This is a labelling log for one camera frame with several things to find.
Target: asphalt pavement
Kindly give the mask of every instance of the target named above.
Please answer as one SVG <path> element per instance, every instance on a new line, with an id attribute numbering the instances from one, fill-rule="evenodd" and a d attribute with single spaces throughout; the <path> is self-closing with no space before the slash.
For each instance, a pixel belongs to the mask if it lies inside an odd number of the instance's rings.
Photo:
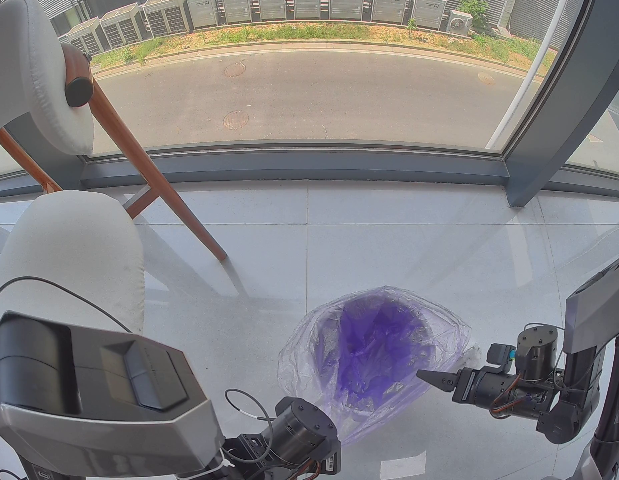
<path id="1" fill-rule="evenodd" d="M 298 139 L 483 148 L 521 82 L 462 63 L 330 50 L 218 56 L 99 80 L 149 148 Z M 114 149 L 97 127 L 94 153 Z"/>

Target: trash bin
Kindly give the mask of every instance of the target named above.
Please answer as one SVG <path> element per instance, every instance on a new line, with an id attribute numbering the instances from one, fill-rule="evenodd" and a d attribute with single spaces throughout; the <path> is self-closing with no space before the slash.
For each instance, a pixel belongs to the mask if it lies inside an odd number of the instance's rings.
<path id="1" fill-rule="evenodd" d="M 351 444 L 427 391 L 418 369 L 447 370 L 470 328 L 414 292 L 384 286 L 314 309 L 279 354 L 278 382 L 319 406 Z"/>

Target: transparent plastic bag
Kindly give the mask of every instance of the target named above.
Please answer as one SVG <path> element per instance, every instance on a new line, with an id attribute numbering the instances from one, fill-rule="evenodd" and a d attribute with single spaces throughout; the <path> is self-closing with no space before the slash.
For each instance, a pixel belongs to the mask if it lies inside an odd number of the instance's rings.
<path id="1" fill-rule="evenodd" d="M 351 444 L 427 391 L 418 369 L 452 369 L 469 334 L 458 316 L 414 292 L 353 293 L 298 324 L 279 354 L 278 383 L 319 406 Z"/>

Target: chair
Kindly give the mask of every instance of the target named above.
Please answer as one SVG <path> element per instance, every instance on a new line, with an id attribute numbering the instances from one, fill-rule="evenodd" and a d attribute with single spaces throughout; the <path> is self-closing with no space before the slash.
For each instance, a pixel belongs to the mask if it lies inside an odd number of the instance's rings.
<path id="1" fill-rule="evenodd" d="M 29 112 L 41 134 L 66 154 L 91 153 L 94 117 L 145 178 L 126 204 L 135 218 L 158 197 L 220 261 L 227 254 L 158 170 L 93 80 L 89 61 L 75 47 L 62 45 L 35 0 L 0 5 L 0 144 L 42 186 L 61 190 L 2 126 Z"/>

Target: curb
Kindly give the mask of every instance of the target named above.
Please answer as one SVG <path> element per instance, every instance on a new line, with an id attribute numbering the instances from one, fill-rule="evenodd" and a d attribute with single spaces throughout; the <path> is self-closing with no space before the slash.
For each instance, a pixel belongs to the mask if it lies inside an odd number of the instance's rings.
<path id="1" fill-rule="evenodd" d="M 367 25 L 376 26 L 378 24 L 367 23 Z M 458 37 L 457 35 L 448 34 L 448 33 L 445 33 L 445 35 Z M 218 50 L 221 50 L 221 51 L 232 50 L 236 48 L 244 48 L 244 47 L 250 47 L 250 46 L 264 46 L 264 45 L 276 46 L 276 45 L 287 45 L 287 44 L 314 44 L 316 46 L 337 45 L 337 44 L 364 45 L 364 46 L 381 47 L 382 49 L 388 49 L 388 50 L 398 48 L 398 49 L 404 49 L 406 51 L 425 52 L 429 54 L 442 54 L 442 55 L 448 55 L 452 57 L 459 57 L 459 58 L 463 58 L 463 59 L 467 59 L 471 61 L 477 61 L 477 64 L 485 63 L 485 64 L 489 64 L 489 65 L 492 65 L 494 67 L 498 67 L 501 69 L 505 68 L 506 70 L 510 70 L 511 74 L 520 74 L 522 76 L 525 76 L 528 72 L 528 70 L 524 68 L 510 66 L 502 62 L 498 62 L 498 61 L 494 61 L 490 59 L 484 59 L 482 57 L 477 57 L 477 56 L 470 55 L 467 53 L 449 51 L 449 50 L 444 50 L 444 49 L 429 48 L 426 46 L 405 45 L 405 44 L 399 44 L 399 43 L 384 43 L 384 42 L 375 42 L 375 41 L 361 41 L 361 40 L 354 40 L 354 39 L 349 39 L 349 40 L 348 39 L 288 39 L 288 40 L 251 41 L 251 42 L 245 42 L 245 43 L 231 43 L 231 44 L 224 44 L 224 45 L 218 45 L 218 46 L 209 46 L 205 48 L 196 48 L 196 49 L 188 49 L 188 50 L 183 50 L 183 51 L 178 51 L 178 52 L 171 52 L 171 53 L 166 53 L 163 55 L 156 55 L 152 57 L 145 57 L 145 62 L 143 64 L 141 64 L 140 62 L 135 62 L 133 64 L 125 64 L 122 66 L 114 66 L 114 67 L 105 68 L 105 69 L 95 72 L 94 78 L 98 78 L 100 76 L 107 76 L 107 75 L 124 74 L 126 72 L 134 71 L 134 70 L 137 70 L 138 68 L 147 66 L 148 62 L 159 61 L 161 59 L 170 59 L 170 58 L 179 57 L 179 56 L 190 56 L 190 57 L 195 58 L 195 57 L 198 57 L 198 55 L 194 55 L 194 54 L 201 54 L 203 52 L 216 52 Z M 538 82 L 541 82 L 544 79 L 544 76 L 536 75 L 534 78 Z"/>

